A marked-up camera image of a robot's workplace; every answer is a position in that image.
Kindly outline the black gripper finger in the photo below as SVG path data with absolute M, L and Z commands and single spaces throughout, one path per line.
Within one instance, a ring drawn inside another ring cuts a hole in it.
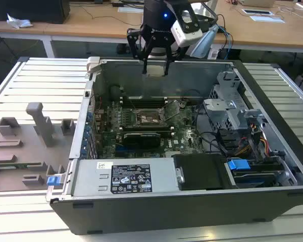
M 152 52 L 152 49 L 156 46 L 156 38 L 151 36 L 149 40 L 145 40 L 145 47 L 140 50 L 136 47 L 136 42 L 144 38 L 141 29 L 127 29 L 127 41 L 134 59 L 143 61 L 142 73 L 147 73 L 147 59 Z
M 170 63 L 180 61 L 185 57 L 187 47 L 178 47 L 178 49 L 172 53 L 171 46 L 166 47 L 166 63 L 164 69 L 164 75 L 168 75 Z

